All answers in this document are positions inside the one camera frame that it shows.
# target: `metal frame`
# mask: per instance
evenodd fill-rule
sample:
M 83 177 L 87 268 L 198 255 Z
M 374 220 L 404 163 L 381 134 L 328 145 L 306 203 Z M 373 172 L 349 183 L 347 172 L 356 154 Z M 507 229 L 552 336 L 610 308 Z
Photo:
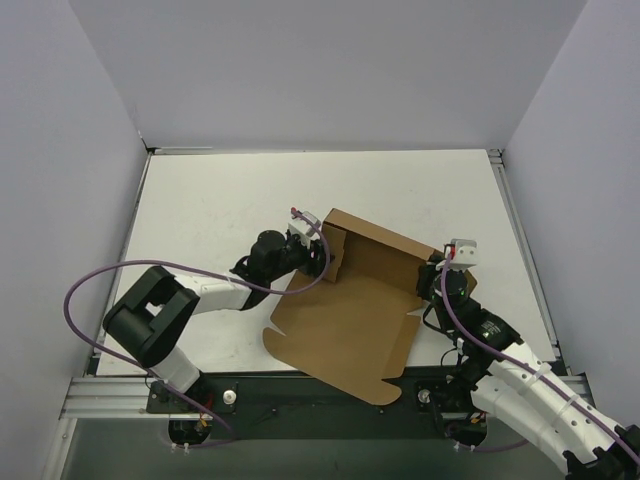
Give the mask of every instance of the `metal frame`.
M 124 258 L 127 252 L 140 197 L 142 195 L 142 190 L 152 157 L 154 155 L 204 155 L 212 153 L 221 152 L 214 151 L 212 149 L 156 149 L 153 153 L 150 152 L 148 154 L 142 177 L 140 179 L 140 184 L 138 186 L 135 204 L 132 209 L 129 231 L 127 232 L 120 259 Z M 509 220 L 511 221 L 511 225 L 516 235 L 518 246 L 527 268 L 527 273 L 529 274 L 531 286 L 534 290 L 547 333 L 549 334 L 552 346 L 554 347 L 556 357 L 561 360 L 562 357 L 558 346 L 558 339 L 547 308 L 544 292 L 538 278 L 535 263 L 531 255 L 522 224 L 514 206 L 511 191 L 505 175 L 504 165 L 502 163 L 502 150 L 487 150 L 487 154 L 494 171 L 496 183 L 498 184 L 498 188 L 500 189 L 500 193 L 507 209 Z M 111 286 L 105 312 L 110 308 L 115 300 L 119 278 L 120 274 L 117 272 Z M 98 340 L 103 341 L 104 335 L 104 331 L 100 329 Z M 94 352 L 90 360 L 93 360 L 94 362 L 98 361 L 99 352 Z M 59 424 L 54 436 L 54 441 L 43 471 L 42 478 L 44 480 L 58 480 L 61 478 L 78 419 L 158 419 L 163 417 L 181 419 L 198 417 L 197 414 L 158 415 L 146 413 L 145 407 L 147 405 L 149 390 L 145 385 L 144 377 L 92 377 L 93 376 L 89 374 L 87 377 L 71 379 L 69 392 L 65 399 Z M 586 377 L 567 376 L 561 378 L 587 402 L 593 403 Z
M 560 377 L 586 402 L 593 403 L 585 377 Z M 144 377 L 74 378 L 62 407 L 61 420 L 77 419 L 197 419 L 197 413 L 149 414 L 149 388 Z

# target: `cardboard box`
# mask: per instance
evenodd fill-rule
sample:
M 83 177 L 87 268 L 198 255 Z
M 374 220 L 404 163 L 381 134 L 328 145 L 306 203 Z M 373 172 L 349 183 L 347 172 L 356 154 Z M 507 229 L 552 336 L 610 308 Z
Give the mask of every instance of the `cardboard box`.
M 420 318 L 418 267 L 427 245 L 332 210 L 322 227 L 335 256 L 327 281 L 280 300 L 263 331 L 266 349 L 302 372 L 373 405 L 400 397 L 384 379 L 402 375 Z M 289 289 L 310 279 L 296 273 Z

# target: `white wall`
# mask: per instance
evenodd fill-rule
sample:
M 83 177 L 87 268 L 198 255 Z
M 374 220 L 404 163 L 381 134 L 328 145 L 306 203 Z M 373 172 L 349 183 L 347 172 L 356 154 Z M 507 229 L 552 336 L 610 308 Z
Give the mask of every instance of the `white wall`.
M 117 258 L 145 151 L 66 2 L 2 3 L 0 70 L 0 478 L 35 479 L 88 354 L 63 295 Z M 75 303 L 86 331 L 109 280 Z
M 563 352 L 640 424 L 640 2 L 589 1 L 505 163 Z
M 71 0 L 148 145 L 504 147 L 584 0 Z

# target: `open cardboard box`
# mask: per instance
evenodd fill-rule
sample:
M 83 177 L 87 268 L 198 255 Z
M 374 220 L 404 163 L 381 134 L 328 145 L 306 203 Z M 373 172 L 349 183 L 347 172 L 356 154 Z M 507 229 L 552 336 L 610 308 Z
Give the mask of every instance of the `open cardboard box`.
M 420 325 L 408 315 L 422 306 L 418 267 L 436 250 L 336 209 L 322 231 L 335 256 L 327 281 L 280 300 L 271 320 L 284 335 L 266 328 L 264 345 L 308 375 L 387 405 L 402 392 L 384 379 L 402 375 Z M 288 288 L 310 282 L 296 273 Z

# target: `cardboard flap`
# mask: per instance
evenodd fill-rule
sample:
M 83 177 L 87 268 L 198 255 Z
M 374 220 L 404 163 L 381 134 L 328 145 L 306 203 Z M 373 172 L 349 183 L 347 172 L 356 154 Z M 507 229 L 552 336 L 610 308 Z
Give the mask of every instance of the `cardboard flap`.
M 404 367 L 407 365 L 407 359 L 409 353 L 411 353 L 411 345 L 413 345 L 413 339 L 418 333 L 420 328 L 420 317 L 415 315 L 407 315 L 402 322 L 400 333 L 396 343 L 389 355 L 389 361 L 384 369 L 383 379 L 398 378 L 402 376 Z
M 388 247 L 406 252 L 414 257 L 427 260 L 435 251 L 433 248 L 416 242 L 398 233 L 379 227 L 358 217 L 354 217 L 342 210 L 333 209 L 325 219 L 325 223 L 334 225 L 343 230 L 357 233 L 363 237 L 380 242 Z
M 318 362 L 320 352 L 309 349 L 305 342 L 280 335 L 271 328 L 263 330 L 262 340 L 266 349 L 277 359 L 295 365 L 306 374 L 372 405 L 388 405 L 402 394 L 399 387 L 382 381 L 379 376 L 367 375 L 366 370 L 365 374 L 355 368 L 354 372 L 350 372 L 351 364 L 345 363 L 340 356 L 331 355 L 331 352 L 325 352 L 323 360 Z
M 324 276 L 323 280 L 335 282 L 338 278 L 338 270 L 342 265 L 342 259 L 344 258 L 344 241 L 347 238 L 347 232 L 341 228 L 336 228 L 323 223 L 322 233 L 329 243 L 329 251 L 333 257 L 329 271 Z

